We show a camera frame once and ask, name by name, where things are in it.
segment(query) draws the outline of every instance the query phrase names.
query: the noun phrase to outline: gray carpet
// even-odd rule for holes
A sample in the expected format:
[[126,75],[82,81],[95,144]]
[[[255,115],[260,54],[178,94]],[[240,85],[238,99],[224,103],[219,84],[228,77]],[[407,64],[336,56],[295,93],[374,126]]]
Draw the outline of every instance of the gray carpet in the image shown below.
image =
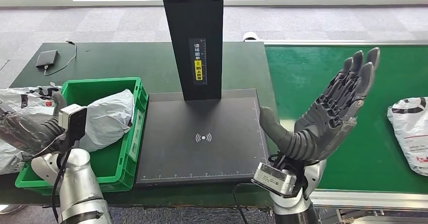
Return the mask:
[[[224,40],[247,31],[262,39],[428,40],[428,7],[226,7]],[[43,42],[170,41],[161,7],[0,9],[0,88],[8,87]],[[111,209],[116,223],[243,223],[234,209]],[[249,223],[273,223],[256,209]],[[31,206],[0,216],[0,224],[55,223],[51,210]]]
[[[257,209],[244,210],[249,223],[275,223],[273,217]],[[239,212],[227,208],[110,208],[115,224],[208,224],[244,223]],[[0,215],[1,224],[56,224],[50,208],[29,206],[11,215]]]

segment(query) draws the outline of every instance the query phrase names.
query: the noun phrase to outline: charging cable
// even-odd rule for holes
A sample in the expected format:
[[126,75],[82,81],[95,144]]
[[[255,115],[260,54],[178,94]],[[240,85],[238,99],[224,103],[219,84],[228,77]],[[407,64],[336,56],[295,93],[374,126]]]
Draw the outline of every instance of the charging cable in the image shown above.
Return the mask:
[[48,65],[44,66],[44,75],[45,75],[45,76],[49,76],[49,75],[52,75],[52,74],[56,74],[57,72],[59,72],[59,71],[61,71],[61,70],[65,69],[65,68],[68,66],[68,64],[71,62],[71,60],[73,60],[73,59],[75,59],[75,58],[76,58],[76,56],[77,56],[77,46],[76,46],[76,44],[75,44],[74,42],[72,42],[72,41],[66,41],[66,42],[67,42],[67,43],[69,43],[69,44],[71,44],[71,45],[74,45],[74,56],[73,56],[72,58],[70,58],[70,60],[68,60],[67,64],[66,64],[64,67],[62,67],[62,68],[60,68],[60,69],[56,70],[56,71],[55,71],[55,72],[53,72],[53,73],[46,74],[46,71],[47,71]]

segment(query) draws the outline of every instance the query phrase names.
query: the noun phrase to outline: wireless charging symbol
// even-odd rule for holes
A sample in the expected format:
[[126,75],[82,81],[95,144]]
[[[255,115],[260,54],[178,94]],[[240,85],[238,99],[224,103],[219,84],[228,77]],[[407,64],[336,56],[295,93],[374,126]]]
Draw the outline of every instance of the wireless charging symbol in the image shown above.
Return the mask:
[[196,134],[195,140],[199,143],[201,140],[205,140],[207,142],[211,142],[212,136],[211,133],[208,133],[206,136],[201,136],[199,133]]

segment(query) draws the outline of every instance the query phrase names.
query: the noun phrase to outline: red logo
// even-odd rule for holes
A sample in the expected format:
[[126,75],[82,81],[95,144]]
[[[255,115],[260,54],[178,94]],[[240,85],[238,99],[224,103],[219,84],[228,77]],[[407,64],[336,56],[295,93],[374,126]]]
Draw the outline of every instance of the red logo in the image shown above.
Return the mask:
[[428,162],[428,157],[427,158],[416,157],[416,160],[418,162]]

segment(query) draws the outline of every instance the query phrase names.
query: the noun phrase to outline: green plastic crate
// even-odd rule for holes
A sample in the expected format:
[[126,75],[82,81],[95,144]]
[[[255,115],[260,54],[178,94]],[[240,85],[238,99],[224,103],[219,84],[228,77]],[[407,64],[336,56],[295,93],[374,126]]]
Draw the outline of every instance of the green plastic crate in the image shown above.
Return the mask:
[[[106,96],[131,90],[134,94],[134,117],[132,128],[112,145],[92,152],[91,166],[103,192],[128,191],[134,184],[138,161],[138,151],[143,133],[144,117],[147,106],[147,94],[141,79],[111,78],[69,80],[65,82],[61,93],[68,105],[89,105]],[[15,186],[32,190],[42,195],[51,195],[52,186],[34,173],[29,162],[20,171]]]

